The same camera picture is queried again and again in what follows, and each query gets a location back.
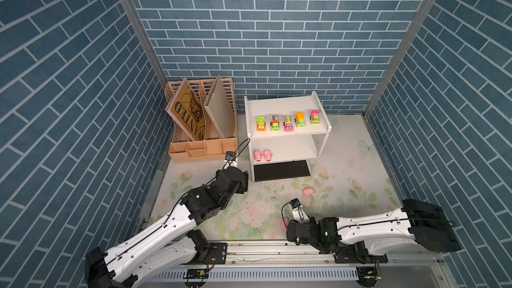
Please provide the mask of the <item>pink pig toy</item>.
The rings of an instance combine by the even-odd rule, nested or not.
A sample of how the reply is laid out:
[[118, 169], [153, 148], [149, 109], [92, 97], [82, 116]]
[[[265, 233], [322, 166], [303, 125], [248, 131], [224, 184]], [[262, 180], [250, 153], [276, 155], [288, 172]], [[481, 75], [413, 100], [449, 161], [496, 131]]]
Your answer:
[[260, 162], [262, 160], [262, 154], [259, 150], [255, 150], [253, 153], [253, 158], [256, 162]]
[[263, 152], [263, 158], [265, 159], [266, 162], [270, 162], [272, 160], [272, 153], [270, 152], [270, 150], [266, 149], [264, 152]]

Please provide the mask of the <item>pink green toy truck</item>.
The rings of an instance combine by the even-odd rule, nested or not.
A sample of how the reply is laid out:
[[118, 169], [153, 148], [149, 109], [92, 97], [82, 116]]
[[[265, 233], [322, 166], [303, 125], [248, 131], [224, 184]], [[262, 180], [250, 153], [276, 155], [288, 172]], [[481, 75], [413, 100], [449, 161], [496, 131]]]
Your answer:
[[266, 121], [264, 116], [257, 117], [257, 131], [263, 132], [266, 131]]

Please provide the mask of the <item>green striped toy car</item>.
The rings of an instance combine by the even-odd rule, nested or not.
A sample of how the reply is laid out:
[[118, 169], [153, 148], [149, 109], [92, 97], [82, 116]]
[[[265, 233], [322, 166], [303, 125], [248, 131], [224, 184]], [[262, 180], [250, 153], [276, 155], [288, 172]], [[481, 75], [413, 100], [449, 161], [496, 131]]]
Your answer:
[[294, 130], [294, 125], [291, 116], [287, 115], [285, 116], [285, 121], [283, 123], [284, 131], [285, 132], [291, 132]]

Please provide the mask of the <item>orange green toy car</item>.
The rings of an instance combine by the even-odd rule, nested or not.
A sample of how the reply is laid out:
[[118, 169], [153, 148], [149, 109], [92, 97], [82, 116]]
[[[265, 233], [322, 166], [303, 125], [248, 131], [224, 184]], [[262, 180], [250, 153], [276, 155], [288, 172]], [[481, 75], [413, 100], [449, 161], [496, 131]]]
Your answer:
[[305, 127], [305, 116], [302, 112], [296, 113], [295, 122], [298, 128]]

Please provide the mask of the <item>pink green toy car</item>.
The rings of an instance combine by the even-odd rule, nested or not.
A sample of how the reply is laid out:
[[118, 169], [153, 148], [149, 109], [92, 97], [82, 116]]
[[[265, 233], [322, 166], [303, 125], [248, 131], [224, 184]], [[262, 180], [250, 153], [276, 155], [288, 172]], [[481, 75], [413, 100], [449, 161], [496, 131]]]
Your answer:
[[310, 121], [312, 125], [319, 125], [321, 123], [320, 121], [320, 114], [318, 110], [313, 110], [311, 112]]

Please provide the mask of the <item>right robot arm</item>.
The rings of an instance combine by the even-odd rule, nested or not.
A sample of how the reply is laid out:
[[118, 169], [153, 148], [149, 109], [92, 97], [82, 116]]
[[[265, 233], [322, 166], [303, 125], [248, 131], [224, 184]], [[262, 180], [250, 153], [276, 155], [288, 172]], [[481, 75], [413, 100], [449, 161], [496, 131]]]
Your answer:
[[293, 199], [287, 203], [293, 215], [286, 223], [287, 240], [332, 255], [336, 263], [385, 263], [388, 252], [407, 247], [436, 253], [461, 250], [455, 222], [448, 220], [440, 206], [416, 199], [405, 199], [402, 204], [382, 214], [317, 221]]

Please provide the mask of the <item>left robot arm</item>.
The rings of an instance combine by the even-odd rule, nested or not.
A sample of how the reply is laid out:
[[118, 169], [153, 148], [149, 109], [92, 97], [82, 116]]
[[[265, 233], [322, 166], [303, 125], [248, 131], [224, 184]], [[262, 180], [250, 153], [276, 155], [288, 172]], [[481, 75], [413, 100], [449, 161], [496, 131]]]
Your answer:
[[205, 262], [210, 244], [197, 227], [225, 209], [235, 194], [248, 191], [249, 173], [218, 170], [205, 185], [190, 189], [174, 208], [137, 235], [85, 257], [88, 287], [139, 287], [174, 266]]

